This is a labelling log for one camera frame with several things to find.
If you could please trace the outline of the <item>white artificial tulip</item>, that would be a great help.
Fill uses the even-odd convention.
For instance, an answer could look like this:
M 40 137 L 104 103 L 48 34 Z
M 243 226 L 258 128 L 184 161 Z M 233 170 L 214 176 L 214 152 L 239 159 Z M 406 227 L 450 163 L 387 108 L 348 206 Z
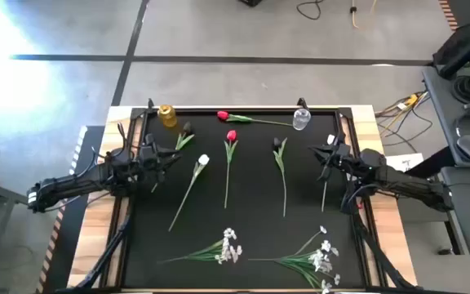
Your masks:
M 328 135 L 328 138 L 327 138 L 327 143 L 329 145 L 333 145 L 335 142 L 335 136 L 334 135 Z M 325 202 L 326 202 L 326 191 L 327 191 L 327 186 L 328 186 L 328 180 L 329 180 L 329 176 L 326 177 L 325 181 L 324 181 L 324 190 L 323 190 L 323 195 L 322 195 L 322 201 L 321 201 L 321 212 L 324 212 L 324 206 L 325 206 Z
M 172 229 L 173 229 L 173 227 L 175 226 L 175 223 L 176 223 L 176 221 L 177 221 L 177 219 L 178 219 L 178 217 L 179 217 L 179 215 L 180 215 L 180 213 L 181 213 L 181 211 L 182 211 L 182 209 L 183 209 L 183 207 L 184 207 L 184 205 L 185 205 L 185 203 L 186 203 L 186 200 L 187 200 L 187 198 L 188 198 L 188 196 L 189 196 L 189 193 L 190 193 L 190 191 L 191 191 L 193 185 L 195 184 L 197 178 L 198 178 L 199 175 L 201 174 L 202 170 L 207 166 L 207 164 L 208 164 L 209 161 L 210 161 L 209 156 L 208 156 L 207 154 L 202 154 L 202 155 L 198 158 L 198 160 L 195 162 L 195 165 L 194 165 L 194 168 L 193 168 L 193 176 L 192 176 L 192 178 L 191 178 L 191 181 L 189 182 L 188 188 L 187 188 L 187 190 L 186 190 L 186 192 L 185 192 L 185 194 L 184 194 L 184 196 L 183 196 L 183 199 L 182 199 L 182 201 L 181 201 L 181 204 L 180 204 L 180 206 L 179 206 L 179 208 L 178 208 L 176 214 L 174 215 L 174 218 L 173 218 L 173 220 L 172 220 L 172 222 L 171 222 L 171 225 L 170 225 L 170 227 L 169 227 L 169 229 L 168 229 L 169 232 L 171 232 Z

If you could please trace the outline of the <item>white paper sheet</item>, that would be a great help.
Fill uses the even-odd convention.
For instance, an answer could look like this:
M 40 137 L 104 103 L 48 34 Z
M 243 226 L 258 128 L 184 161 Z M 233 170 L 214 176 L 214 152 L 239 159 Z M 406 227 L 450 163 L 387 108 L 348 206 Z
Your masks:
M 387 164 L 395 170 L 407 172 L 423 161 L 423 155 L 421 153 L 393 155 L 387 156 L 386 161 Z

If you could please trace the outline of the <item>black table mat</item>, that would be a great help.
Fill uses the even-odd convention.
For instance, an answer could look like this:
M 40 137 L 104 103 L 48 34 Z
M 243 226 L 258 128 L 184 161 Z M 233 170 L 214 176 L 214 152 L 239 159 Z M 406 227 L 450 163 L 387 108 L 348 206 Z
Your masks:
M 291 122 L 289 112 L 260 112 L 252 118 Z M 339 250 L 332 256 L 334 272 L 345 288 L 364 283 L 352 222 L 340 212 L 345 191 L 343 178 L 333 173 L 326 191 L 324 212 L 321 201 L 324 183 L 318 180 L 321 165 L 310 145 L 319 145 L 337 132 L 336 116 L 320 112 L 297 131 L 292 127 L 252 122 L 230 125 L 215 112 L 181 113 L 181 122 L 191 122 L 195 136 L 182 156 L 153 193 L 140 193 L 134 205 L 128 239 L 129 253 L 123 284 L 146 289 L 306 289 L 307 281 L 284 266 L 252 258 L 276 258 L 298 251 L 323 225 L 308 247 L 316 249 L 327 239 Z M 224 209 L 227 132 L 237 132 L 238 143 L 230 165 L 228 206 Z M 283 187 L 273 155 L 273 139 L 287 139 L 283 162 L 287 185 L 286 216 L 282 216 Z M 173 227 L 168 229 L 202 154 L 210 158 L 193 185 Z M 214 261 L 160 261 L 186 256 L 223 237 L 227 228 L 236 231 L 242 254 L 237 263 Z

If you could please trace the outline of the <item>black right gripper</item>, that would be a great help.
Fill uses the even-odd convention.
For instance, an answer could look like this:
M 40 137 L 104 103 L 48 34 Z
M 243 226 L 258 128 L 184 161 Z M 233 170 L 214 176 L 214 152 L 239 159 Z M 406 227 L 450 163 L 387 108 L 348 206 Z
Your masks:
M 345 143 L 338 143 L 332 147 L 310 145 L 308 149 L 313 151 L 317 158 L 328 158 L 332 155 L 332 159 L 320 161 L 321 174 L 318 180 L 329 180 L 333 167 L 353 176 L 361 175 L 360 161 L 352 155 L 350 145 Z

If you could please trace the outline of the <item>red artificial tulip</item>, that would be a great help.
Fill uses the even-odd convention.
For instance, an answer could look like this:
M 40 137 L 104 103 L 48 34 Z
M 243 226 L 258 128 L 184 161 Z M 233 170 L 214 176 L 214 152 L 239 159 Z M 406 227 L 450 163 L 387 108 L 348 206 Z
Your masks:
M 224 209 L 228 206 L 228 192 L 229 192 L 229 176 L 230 176 L 230 165 L 233 158 L 234 150 L 237 146 L 237 132 L 235 130 L 230 130 L 227 133 L 226 141 L 224 142 L 226 150 L 226 178 L 225 178 L 225 195 L 224 195 Z
M 233 123 L 233 122 L 235 122 L 235 123 L 264 123 L 264 124 L 273 124 L 273 125 L 291 127 L 291 124 L 289 124 L 289 123 L 274 122 L 274 121 L 269 121 L 269 120 L 250 118 L 250 117 L 247 117 L 247 116 L 230 114 L 227 111 L 218 111 L 217 112 L 217 117 L 222 121 L 231 122 L 231 123 Z

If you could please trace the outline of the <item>red tulip with green stem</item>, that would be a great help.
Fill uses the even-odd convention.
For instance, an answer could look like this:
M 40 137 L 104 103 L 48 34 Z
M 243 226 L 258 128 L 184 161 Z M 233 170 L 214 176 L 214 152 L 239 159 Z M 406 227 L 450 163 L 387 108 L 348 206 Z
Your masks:
M 182 150 L 182 148 L 189 142 L 191 139 L 194 138 L 194 130 L 192 128 L 191 122 L 186 122 L 182 128 L 182 131 L 178 134 L 178 139 L 175 145 L 175 149 L 177 150 Z M 150 144 L 155 143 L 154 140 L 152 140 L 152 137 L 150 135 L 149 139 L 151 139 Z M 157 188 L 159 182 L 155 181 L 155 184 L 153 185 L 151 189 L 151 193 L 155 191 Z

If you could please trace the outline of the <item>green stem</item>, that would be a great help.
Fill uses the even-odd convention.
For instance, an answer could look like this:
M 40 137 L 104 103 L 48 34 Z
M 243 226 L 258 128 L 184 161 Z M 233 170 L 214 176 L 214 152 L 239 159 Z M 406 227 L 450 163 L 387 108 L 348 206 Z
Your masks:
M 308 248 L 322 234 L 327 234 L 327 229 L 320 225 L 319 230 L 294 254 L 276 258 L 252 258 L 251 261 L 272 262 L 284 266 L 300 274 L 317 294 L 330 294 L 333 286 L 340 284 L 341 276 L 333 273 L 330 260 L 332 256 L 339 256 L 339 250 L 327 239 L 316 249 Z

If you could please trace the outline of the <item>yellow glass vase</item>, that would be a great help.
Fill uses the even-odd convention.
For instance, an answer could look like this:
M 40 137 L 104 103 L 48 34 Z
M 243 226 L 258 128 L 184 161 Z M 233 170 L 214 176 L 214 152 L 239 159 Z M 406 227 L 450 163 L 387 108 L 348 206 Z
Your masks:
M 171 105 L 160 105 L 157 116 L 161 119 L 165 127 L 175 127 L 177 125 L 176 112 Z

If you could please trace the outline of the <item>black artificial tulip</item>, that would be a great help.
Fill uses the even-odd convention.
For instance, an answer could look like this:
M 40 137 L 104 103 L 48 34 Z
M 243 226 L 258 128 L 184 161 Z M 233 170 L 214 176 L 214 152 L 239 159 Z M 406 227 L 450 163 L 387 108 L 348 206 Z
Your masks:
M 275 158 L 275 162 L 280 170 L 281 177 L 282 177 L 282 187 L 283 187 L 283 208 L 282 208 L 282 216 L 286 216 L 286 205 L 287 205 L 287 185 L 286 185 L 286 173 L 285 173 L 285 165 L 283 162 L 283 154 L 285 151 L 287 139 L 279 140 L 278 138 L 273 139 L 273 155 Z

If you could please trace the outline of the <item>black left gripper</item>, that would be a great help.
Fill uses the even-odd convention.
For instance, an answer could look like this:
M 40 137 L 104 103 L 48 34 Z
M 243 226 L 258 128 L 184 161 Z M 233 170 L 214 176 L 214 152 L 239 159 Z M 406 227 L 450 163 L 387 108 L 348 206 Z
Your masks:
M 142 145 L 139 151 L 139 158 L 143 169 L 152 172 L 156 182 L 163 182 L 166 169 L 170 168 L 180 156 L 180 151 L 173 149 L 166 151 L 157 144 Z

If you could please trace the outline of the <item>clear glass vase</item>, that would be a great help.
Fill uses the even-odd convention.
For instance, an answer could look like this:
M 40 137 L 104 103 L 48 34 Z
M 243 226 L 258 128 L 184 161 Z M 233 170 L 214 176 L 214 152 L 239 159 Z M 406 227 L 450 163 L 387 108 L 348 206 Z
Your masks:
M 292 126 L 297 131 L 302 131 L 311 120 L 311 113 L 308 109 L 298 108 L 293 115 Z

